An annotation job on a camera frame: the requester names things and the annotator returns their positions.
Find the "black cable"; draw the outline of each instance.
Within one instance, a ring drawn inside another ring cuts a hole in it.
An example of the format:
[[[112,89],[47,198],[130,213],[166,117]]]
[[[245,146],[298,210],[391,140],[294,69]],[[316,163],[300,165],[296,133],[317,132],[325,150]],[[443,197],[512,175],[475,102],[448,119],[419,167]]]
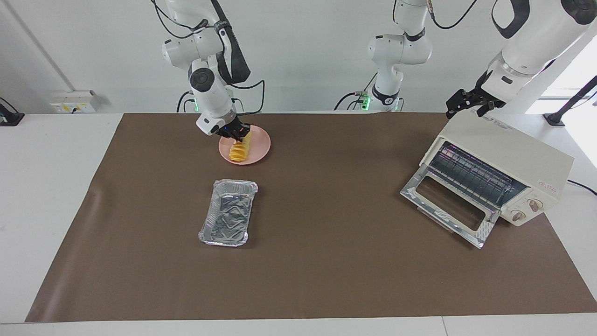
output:
[[[593,190],[593,189],[591,189],[591,188],[587,187],[587,186],[586,186],[586,185],[584,185],[584,184],[580,184],[580,183],[578,183],[578,182],[576,182],[576,181],[572,181],[572,180],[568,180],[568,182],[570,182],[570,183],[572,183],[572,184],[576,184],[576,185],[578,185],[579,187],[585,188],[585,189],[587,189],[588,191],[592,192],[592,193],[593,193],[593,195],[597,196],[597,191],[595,191],[595,190]]]
[[[160,7],[159,7],[159,6],[158,6],[158,5],[155,3],[155,0],[149,0],[149,1],[151,1],[151,2],[153,3],[153,5],[155,6],[155,8],[157,8],[157,9],[159,10],[159,12],[160,12],[160,13],[162,13],[162,15],[166,17],[166,19],[170,20],[170,21],[171,21],[172,23],[174,23],[175,25],[177,25],[177,26],[181,26],[181,27],[184,27],[184,28],[186,28],[186,29],[190,29],[190,30],[192,30],[192,29],[193,29],[193,28],[191,28],[191,27],[189,27],[189,26],[183,25],[182,23],[178,23],[178,22],[176,22],[174,19],[172,19],[170,16],[168,16],[168,14],[166,14],[166,13],[165,13],[165,12],[164,12],[164,11],[163,11],[163,10],[162,10]]]
[[[259,84],[261,84],[261,82],[265,83],[265,80],[260,80],[259,82],[257,82],[256,84],[253,84],[251,86],[236,86],[236,85],[231,84],[231,83],[226,83],[226,84],[230,85],[231,87],[238,88],[240,90],[249,90],[250,88],[256,88]]]
[[[371,85],[371,83],[373,83],[373,80],[375,79],[375,77],[377,77],[377,72],[375,73],[375,75],[373,75],[373,77],[371,77],[371,80],[369,81],[367,86],[363,89],[363,91],[367,91],[367,89],[369,88],[369,85]]]
[[[14,112],[19,113],[19,110],[17,110],[16,108],[14,108],[13,104],[9,103],[6,99],[0,97],[0,100],[2,100],[3,102],[5,102],[8,106],[12,107],[12,109],[14,110]]]
[[[265,80],[260,80],[259,82],[257,82],[257,84],[255,85],[251,85],[249,87],[239,87],[233,84],[230,84],[230,86],[235,87],[235,88],[239,88],[241,90],[248,90],[250,88],[254,88],[257,87],[259,84],[263,85],[263,89],[261,91],[261,106],[259,106],[259,109],[254,111],[254,112],[246,112],[246,113],[241,113],[241,114],[237,114],[238,116],[242,117],[243,115],[250,115],[250,114],[257,114],[257,113],[261,113],[261,110],[263,110],[263,104],[265,103]]]
[[[159,6],[158,6],[158,5],[155,3],[155,0],[150,0],[150,1],[151,1],[151,2],[154,4],[154,6],[155,6],[155,14],[158,16],[158,19],[159,19],[159,21],[162,23],[162,26],[164,27],[164,29],[166,29],[166,31],[167,31],[167,32],[168,32],[170,35],[172,35],[173,37],[175,37],[175,38],[178,38],[178,39],[185,39],[185,38],[189,38],[189,37],[193,36],[193,34],[194,34],[193,32],[191,32],[191,33],[190,33],[190,34],[188,34],[188,35],[184,35],[184,36],[178,36],[178,35],[176,35],[175,33],[172,33],[172,32],[171,32],[171,31],[168,29],[168,26],[166,26],[166,23],[164,22],[164,20],[162,19],[162,17],[159,15],[159,13],[160,13],[160,12],[162,12],[162,13],[163,13],[164,11],[162,11],[162,10],[160,9],[160,7],[159,7]],[[165,15],[165,14],[164,14],[164,16],[165,16],[165,17],[167,17],[167,18],[168,18],[170,21],[173,21],[172,19],[170,19],[170,17],[169,17],[169,16],[167,16],[167,15]]]
[[[466,12],[464,12],[464,14],[462,14],[462,16],[460,17],[460,19],[458,19],[458,21],[456,21],[455,24],[451,25],[451,26],[442,26],[440,25],[436,20],[435,20],[435,13],[433,12],[433,4],[431,3],[431,0],[427,0],[427,2],[429,3],[428,6],[428,10],[429,10],[429,15],[431,16],[431,20],[433,21],[433,23],[440,29],[452,29],[456,26],[458,26],[458,24],[460,24],[460,22],[462,22],[462,20],[464,20],[464,18],[468,15],[468,13],[470,12],[470,10],[473,8],[473,6],[477,3],[478,0],[474,0],[469,8],[466,10]],[[394,1],[394,10],[396,10],[396,1]]]
[[[179,104],[176,106],[176,113],[180,112],[180,105],[183,103],[183,99],[188,95],[191,94],[191,91],[186,91],[185,93],[183,93],[182,96],[180,96],[179,99]]]
[[[336,104],[336,107],[334,108],[334,111],[338,110],[338,106],[340,106],[340,104],[342,104],[342,102],[343,102],[343,101],[344,101],[346,98],[348,98],[348,97],[350,97],[350,96],[356,96],[356,95],[357,95],[357,93],[356,93],[356,92],[351,92],[351,93],[348,93],[348,94],[346,94],[344,97],[342,97],[342,98],[340,99],[340,101],[338,102],[338,104]]]
[[[245,105],[242,103],[242,100],[240,100],[238,98],[232,98],[232,102],[240,102],[242,111],[245,112]]]
[[[394,0],[394,9],[392,10],[392,21],[394,21],[394,23],[398,24],[398,22],[396,22],[396,4],[398,3],[398,0]]]
[[[188,102],[193,102],[194,103],[195,100],[194,99],[187,99],[187,100],[184,101],[184,103],[183,103],[183,111],[184,111],[184,113],[186,113],[186,104]]]
[[[570,109],[574,109],[574,108],[577,108],[577,107],[583,106],[583,105],[584,105],[584,104],[586,104],[586,103],[587,103],[589,100],[593,99],[593,97],[595,97],[595,94],[597,94],[597,91],[593,92],[593,94],[591,94],[591,97],[587,98],[587,100],[585,100],[584,102],[582,102],[582,103],[580,103],[580,104],[578,104],[578,105],[576,105],[576,106],[574,106],[574,107],[571,107]]]
[[[355,106],[353,106],[353,108],[352,108],[354,110],[357,106],[359,106],[359,103],[362,103],[362,102],[363,102],[362,100],[357,99],[357,100],[353,101],[352,103],[348,104],[348,107],[346,108],[346,110],[347,111],[350,110],[350,107],[352,106],[352,104],[355,104]]]

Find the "pink plate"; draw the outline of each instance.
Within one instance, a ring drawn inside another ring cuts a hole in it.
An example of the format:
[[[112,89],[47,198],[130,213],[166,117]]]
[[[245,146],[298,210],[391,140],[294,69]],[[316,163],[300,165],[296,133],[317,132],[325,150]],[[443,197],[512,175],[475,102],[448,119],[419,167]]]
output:
[[[234,162],[229,158],[230,148],[234,144],[234,139],[221,138],[218,144],[220,155],[224,160],[238,164],[239,166],[246,166],[258,162],[267,155],[269,148],[272,145],[272,140],[263,128],[251,125],[251,143],[249,144],[249,157],[243,162]]]

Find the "green light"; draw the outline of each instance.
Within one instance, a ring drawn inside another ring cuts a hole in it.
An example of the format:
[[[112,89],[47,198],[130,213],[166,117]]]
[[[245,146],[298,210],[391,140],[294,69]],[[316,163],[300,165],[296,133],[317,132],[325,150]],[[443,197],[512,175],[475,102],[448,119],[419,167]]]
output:
[[[369,111],[369,105],[371,104],[371,98],[367,97],[365,99],[365,103],[363,104],[363,110]]]

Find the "yellow food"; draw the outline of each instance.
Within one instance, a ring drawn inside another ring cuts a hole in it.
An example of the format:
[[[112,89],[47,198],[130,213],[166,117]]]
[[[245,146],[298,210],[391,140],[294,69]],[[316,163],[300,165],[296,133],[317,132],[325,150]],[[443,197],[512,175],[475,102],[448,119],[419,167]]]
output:
[[[243,162],[249,156],[249,143],[251,142],[251,132],[243,138],[242,142],[236,141],[230,148],[230,160],[233,162]]]

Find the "black stand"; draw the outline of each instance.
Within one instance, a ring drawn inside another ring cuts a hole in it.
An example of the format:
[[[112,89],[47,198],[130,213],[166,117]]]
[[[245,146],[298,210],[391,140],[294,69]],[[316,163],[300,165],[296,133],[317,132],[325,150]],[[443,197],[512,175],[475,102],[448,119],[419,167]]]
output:
[[[4,105],[0,104],[0,126],[16,126],[24,116],[22,113],[12,113]]]
[[[548,124],[551,126],[565,126],[562,122],[562,116],[568,112],[579,100],[581,100],[589,91],[593,90],[593,88],[597,86],[597,76],[593,77],[587,85],[580,89],[580,91],[564,105],[562,108],[552,114],[544,114],[543,118],[547,121]]]

